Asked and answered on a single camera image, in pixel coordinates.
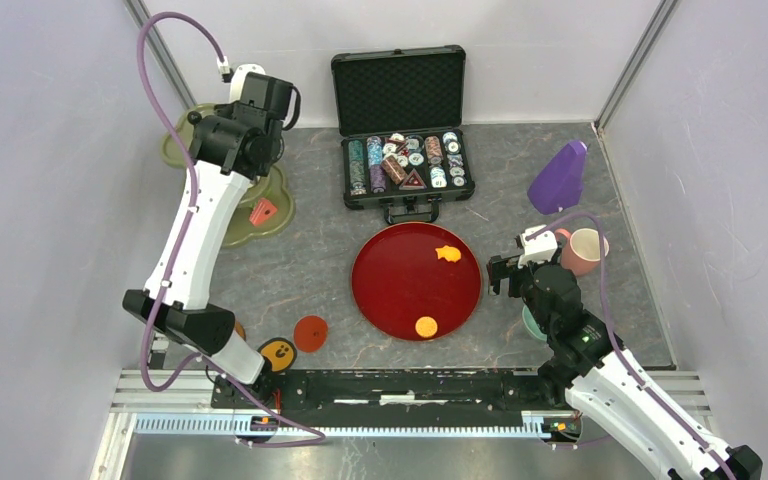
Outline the green three-tier dessert stand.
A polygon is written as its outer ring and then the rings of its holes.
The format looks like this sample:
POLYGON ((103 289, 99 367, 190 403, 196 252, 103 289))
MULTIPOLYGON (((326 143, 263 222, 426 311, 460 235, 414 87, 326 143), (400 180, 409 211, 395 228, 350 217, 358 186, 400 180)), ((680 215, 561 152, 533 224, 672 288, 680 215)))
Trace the green three-tier dessert stand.
MULTIPOLYGON (((189 146, 193 138, 193 126, 187 121, 187 114, 203 116, 213 113, 216 104, 198 104, 182 114, 176 131, 189 146)), ((181 150, 167 133, 161 142, 160 155, 166 165, 174 169, 185 169, 181 150)), ((286 173, 279 164, 271 167, 269 175, 261 177, 239 201, 222 240, 223 249, 240 247, 250 241, 271 237, 282 232, 293 220, 296 212, 295 199, 290 193, 286 173)))

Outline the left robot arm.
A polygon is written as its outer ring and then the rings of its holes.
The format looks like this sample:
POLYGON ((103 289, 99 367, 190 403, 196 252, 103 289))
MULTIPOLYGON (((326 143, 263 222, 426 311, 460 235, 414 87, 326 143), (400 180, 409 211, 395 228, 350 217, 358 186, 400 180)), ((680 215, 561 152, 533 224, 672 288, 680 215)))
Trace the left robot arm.
POLYGON ((209 301, 217 257, 244 194, 267 176, 284 149, 284 121, 295 86, 244 64, 231 76, 230 101, 191 115, 181 203, 162 254, 145 285, 125 292, 122 306, 146 325, 144 345, 160 333, 210 360, 237 380, 250 407, 266 405, 274 381, 265 358, 236 330, 234 314, 209 301))

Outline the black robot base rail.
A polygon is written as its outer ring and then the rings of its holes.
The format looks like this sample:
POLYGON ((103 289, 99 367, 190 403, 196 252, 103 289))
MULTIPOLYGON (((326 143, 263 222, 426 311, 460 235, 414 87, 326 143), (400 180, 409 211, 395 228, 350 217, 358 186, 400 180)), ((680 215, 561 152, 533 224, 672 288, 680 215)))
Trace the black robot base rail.
POLYGON ((571 445, 581 414, 543 399, 515 369, 288 370, 262 410, 228 381, 188 371, 170 389, 142 392, 122 376, 114 405, 136 434, 223 436, 265 445, 376 439, 529 439, 571 445))

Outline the pink triangular cake slice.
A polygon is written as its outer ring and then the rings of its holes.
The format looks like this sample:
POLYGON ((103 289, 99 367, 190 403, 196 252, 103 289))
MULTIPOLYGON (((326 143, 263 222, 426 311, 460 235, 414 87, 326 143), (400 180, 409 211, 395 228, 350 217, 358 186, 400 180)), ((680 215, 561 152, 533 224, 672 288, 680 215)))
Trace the pink triangular cake slice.
POLYGON ((260 198, 252 208, 249 222, 254 227, 260 227, 277 214, 279 209, 268 198, 260 198))

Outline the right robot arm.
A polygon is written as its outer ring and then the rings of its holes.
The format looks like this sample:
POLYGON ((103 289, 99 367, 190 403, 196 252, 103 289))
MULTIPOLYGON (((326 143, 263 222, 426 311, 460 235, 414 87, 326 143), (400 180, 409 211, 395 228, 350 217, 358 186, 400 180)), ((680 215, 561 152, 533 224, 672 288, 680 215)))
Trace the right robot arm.
POLYGON ((537 392, 551 408, 569 406, 595 421, 656 479, 758 479, 763 462, 749 446, 714 435, 656 384, 605 322, 588 311, 575 275, 556 261, 487 263, 491 290, 503 281, 523 301, 552 357, 537 392))

